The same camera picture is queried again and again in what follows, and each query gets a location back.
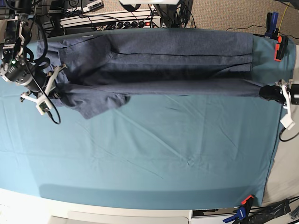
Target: teal fabric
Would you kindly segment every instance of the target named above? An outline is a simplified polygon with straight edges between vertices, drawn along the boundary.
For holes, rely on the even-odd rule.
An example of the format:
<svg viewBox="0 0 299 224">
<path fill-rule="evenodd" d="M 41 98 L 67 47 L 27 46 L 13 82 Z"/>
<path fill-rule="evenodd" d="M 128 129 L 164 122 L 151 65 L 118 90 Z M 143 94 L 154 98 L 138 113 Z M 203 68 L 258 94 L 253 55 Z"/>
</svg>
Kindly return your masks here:
<svg viewBox="0 0 299 224">
<path fill-rule="evenodd" d="M 292 77 L 295 45 L 275 62 L 273 40 L 254 38 L 255 81 Z M 59 108 L 39 115 L 25 91 L 0 80 L 0 187 L 49 199 L 131 209 L 260 205 L 281 106 L 259 98 L 134 96 L 85 120 Z"/>
</svg>

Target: wire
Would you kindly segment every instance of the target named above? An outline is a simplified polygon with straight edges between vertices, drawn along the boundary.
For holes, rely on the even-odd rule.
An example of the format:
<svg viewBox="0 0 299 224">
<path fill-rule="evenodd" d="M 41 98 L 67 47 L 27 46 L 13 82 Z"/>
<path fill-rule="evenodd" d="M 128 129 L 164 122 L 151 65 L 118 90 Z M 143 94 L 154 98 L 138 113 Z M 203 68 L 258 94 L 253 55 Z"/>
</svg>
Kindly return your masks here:
<svg viewBox="0 0 299 224">
<path fill-rule="evenodd" d="M 16 7 L 12 6 L 12 5 L 8 2 L 8 0 L 4 0 L 4 1 L 5 1 L 6 6 L 7 6 L 9 9 L 11 9 L 11 10 L 16 11 L 16 10 L 24 10 L 24 9 L 28 9 L 28 8 L 16 8 Z M 37 4 L 40 3 L 41 1 L 42 1 L 42 0 L 34 1 L 34 3 L 31 4 L 30 8 L 32 8 L 33 6 L 37 5 Z"/>
<path fill-rule="evenodd" d="M 192 19 L 193 19 L 193 22 L 194 22 L 194 28 L 196 28 L 195 19 L 194 19 L 193 15 L 192 15 L 191 11 L 188 8 L 186 8 L 186 9 L 190 13 L 190 15 L 192 16 Z"/>
<path fill-rule="evenodd" d="M 151 17 L 150 17 L 150 24 L 149 24 L 149 27 L 150 28 L 153 28 L 154 26 L 153 26 L 153 19 L 154 19 L 154 14 L 152 13 L 151 14 Z"/>
<path fill-rule="evenodd" d="M 289 5 L 290 5 L 290 2 L 287 4 L 287 6 L 286 6 L 286 8 L 285 8 L 285 12 L 284 12 L 284 14 L 282 15 L 282 18 L 281 18 L 281 21 L 280 21 L 280 25 L 279 25 L 279 28 L 278 28 L 278 36 L 279 36 L 280 28 L 281 28 L 281 25 L 282 25 L 282 21 L 284 20 L 285 13 L 286 13 L 286 11 L 287 11 Z"/>
<path fill-rule="evenodd" d="M 230 30 L 230 29 L 233 29 L 233 30 L 237 30 L 237 29 L 249 29 L 249 28 L 251 28 L 251 27 L 264 27 L 264 28 L 266 28 L 264 25 L 262 25 L 262 26 L 258 26 L 258 25 L 256 25 L 256 24 L 253 24 L 253 25 L 251 25 L 251 26 L 249 26 L 249 27 L 246 27 L 246 28 L 228 28 L 226 31 L 228 31 L 228 30 Z"/>
<path fill-rule="evenodd" d="M 286 199 L 286 200 L 289 200 L 289 204 L 299 200 L 299 196 L 296 196 L 296 197 L 293 197 L 293 198 L 290 198 L 290 199 Z M 264 206 L 264 207 L 256 207 L 256 208 L 252 208 L 250 210 L 259 210 L 259 212 L 265 210 L 265 209 L 268 209 L 268 208 L 271 208 L 273 207 L 274 205 L 268 205 L 268 206 Z"/>
<path fill-rule="evenodd" d="M 160 5 L 157 5 L 157 6 L 158 6 L 159 10 L 160 10 L 162 13 L 164 13 L 164 14 L 170 19 L 170 21 L 172 22 L 172 24 L 174 24 L 172 18 L 171 18 L 166 12 L 164 12 L 164 11 L 162 10 L 162 8 L 160 7 Z"/>
<path fill-rule="evenodd" d="M 282 34 L 283 36 L 291 36 L 292 38 L 299 40 L 298 37 L 294 37 L 294 36 L 292 36 L 291 34 L 283 34 L 283 33 L 281 33 L 281 32 L 279 32 L 279 33 Z"/>
<path fill-rule="evenodd" d="M 140 22 L 143 22 L 143 21 L 147 20 L 152 15 L 152 13 L 148 17 L 146 17 L 145 19 L 141 20 Z M 115 17 L 108 16 L 108 15 L 80 15 L 79 17 L 80 18 L 87 18 L 87 17 L 98 17 L 98 16 L 102 16 L 102 17 L 107 17 L 107 18 L 110 18 L 110 19 L 114 19 L 114 20 L 116 20 L 118 22 L 123 22 L 123 21 L 121 21 L 121 20 L 119 20 L 119 19 L 117 19 Z"/>
<path fill-rule="evenodd" d="M 95 27 L 93 26 L 92 20 L 89 17 L 88 17 L 88 19 L 89 19 L 90 23 L 92 24 L 92 30 L 95 31 Z"/>
<path fill-rule="evenodd" d="M 299 132 L 297 134 L 295 134 L 293 137 L 289 138 L 289 139 L 282 139 L 281 136 L 282 134 L 285 132 L 285 127 L 283 129 L 281 129 L 280 133 L 279 133 L 279 140 L 282 141 L 282 142 L 287 142 L 287 141 L 290 141 L 290 140 L 293 140 L 294 138 L 296 138 L 298 135 L 299 135 Z"/>
<path fill-rule="evenodd" d="M 6 6 L 7 6 L 7 8 L 9 8 L 9 9 L 11 9 L 11 10 L 23 10 L 23 9 L 27 9 L 27 8 L 15 8 L 15 7 L 13 7 L 9 2 L 8 2 L 8 0 L 4 0 L 5 1 L 5 4 L 6 4 Z"/>
<path fill-rule="evenodd" d="M 35 16 L 35 18 L 33 19 L 33 22 L 37 25 L 38 29 L 40 30 L 40 32 L 41 32 L 41 34 L 42 34 L 43 42 L 44 42 L 44 51 L 43 51 L 43 54 L 42 54 L 42 56 L 41 56 L 40 58 L 38 58 L 37 60 L 35 60 L 35 63 L 36 63 L 36 64 L 35 64 L 35 66 L 34 66 L 33 69 L 32 69 L 32 70 L 35 70 L 35 69 L 37 69 L 37 67 L 38 67 L 41 63 L 43 63 L 43 62 L 45 61 L 44 59 L 45 59 L 45 56 L 46 56 L 47 51 L 48 51 L 48 42 L 47 42 L 47 37 L 46 37 L 46 33 L 45 33 L 44 29 L 43 29 L 43 26 L 40 24 L 40 21 L 37 21 L 37 20 L 36 20 L 36 16 Z M 28 61 L 26 60 L 26 54 L 27 54 L 27 53 L 26 53 L 26 48 L 27 48 L 27 46 L 24 46 L 24 58 L 25 58 L 24 63 L 25 63 L 25 66 L 26 66 L 26 68 L 27 68 L 29 74 L 32 76 L 32 79 L 33 79 L 33 81 L 35 82 L 35 84 L 37 85 L 37 87 L 40 89 L 40 91 L 42 92 L 42 94 L 45 95 L 46 98 L 49 100 L 49 102 L 52 104 L 52 106 L 53 106 L 53 108 L 54 108 L 54 110 L 55 110 L 55 112 L 56 112 L 56 114 L 57 114 L 57 116 L 58 116 L 58 122 L 55 121 L 55 120 L 53 119 L 52 113 L 51 113 L 50 111 L 47 112 L 48 116 L 50 117 L 50 119 L 51 119 L 55 124 L 59 125 L 59 124 L 61 123 L 60 114 L 59 114 L 57 108 L 55 107 L 55 105 L 52 103 L 52 101 L 51 101 L 50 98 L 48 97 L 48 95 L 44 92 L 44 90 L 42 89 L 42 87 L 38 84 L 38 82 L 36 81 L 34 75 L 32 74 L 32 71 L 31 71 L 31 69 L 29 68 L 29 63 L 28 63 Z"/>
<path fill-rule="evenodd" d="M 252 212 L 252 211 L 250 211 L 249 212 L 250 214 L 257 214 L 257 215 L 264 215 L 265 213 L 260 213 L 260 212 Z"/>
<path fill-rule="evenodd" d="M 137 19 L 137 17 L 131 12 L 131 14 L 135 17 L 135 19 Z M 139 22 L 139 20 L 137 19 L 137 21 Z"/>
</svg>

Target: black clip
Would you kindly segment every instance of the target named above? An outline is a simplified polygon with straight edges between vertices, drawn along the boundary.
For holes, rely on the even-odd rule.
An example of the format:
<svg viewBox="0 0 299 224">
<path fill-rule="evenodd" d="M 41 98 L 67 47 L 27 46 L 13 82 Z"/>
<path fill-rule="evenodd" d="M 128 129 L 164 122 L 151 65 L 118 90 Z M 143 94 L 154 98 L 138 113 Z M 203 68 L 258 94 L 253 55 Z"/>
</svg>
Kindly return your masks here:
<svg viewBox="0 0 299 224">
<path fill-rule="evenodd" d="M 275 45 L 275 53 L 274 53 L 274 60 L 275 61 L 282 61 L 287 46 L 288 46 L 289 38 L 287 36 L 279 36 L 278 43 Z"/>
</svg>

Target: blue clamp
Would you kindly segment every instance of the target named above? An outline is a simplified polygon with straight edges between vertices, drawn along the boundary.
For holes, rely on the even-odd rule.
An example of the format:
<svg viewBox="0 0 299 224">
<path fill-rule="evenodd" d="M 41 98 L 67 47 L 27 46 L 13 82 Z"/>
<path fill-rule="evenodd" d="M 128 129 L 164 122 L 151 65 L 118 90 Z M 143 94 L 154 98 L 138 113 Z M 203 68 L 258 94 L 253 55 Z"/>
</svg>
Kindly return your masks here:
<svg viewBox="0 0 299 224">
<path fill-rule="evenodd" d="M 245 217 L 246 217 L 246 210 L 244 207 L 240 207 L 234 216 L 226 218 L 223 221 L 225 223 L 229 223 L 236 220 L 243 220 Z"/>
<path fill-rule="evenodd" d="M 268 13 L 267 14 L 267 31 L 265 37 L 273 39 L 275 36 L 277 38 L 278 29 L 276 28 L 278 19 L 278 13 Z"/>
</svg>

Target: yellow cable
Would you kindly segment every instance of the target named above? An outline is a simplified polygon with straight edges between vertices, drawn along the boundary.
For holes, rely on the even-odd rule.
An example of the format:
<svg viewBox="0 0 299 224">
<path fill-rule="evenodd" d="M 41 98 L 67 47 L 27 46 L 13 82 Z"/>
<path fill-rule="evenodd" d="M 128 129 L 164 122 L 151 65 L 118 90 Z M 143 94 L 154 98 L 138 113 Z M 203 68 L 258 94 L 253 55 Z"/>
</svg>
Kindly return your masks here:
<svg viewBox="0 0 299 224">
<path fill-rule="evenodd" d="M 285 8 L 285 12 L 288 9 L 289 5 L 290 5 L 290 2 L 288 3 L 288 5 Z M 284 14 L 283 14 L 283 16 L 281 18 L 281 21 L 280 21 L 280 25 L 279 25 L 279 28 L 278 28 L 278 36 L 279 36 L 279 33 L 280 33 L 280 28 L 281 28 L 281 25 L 282 25 L 282 21 L 284 20 L 285 12 L 284 12 Z"/>
</svg>

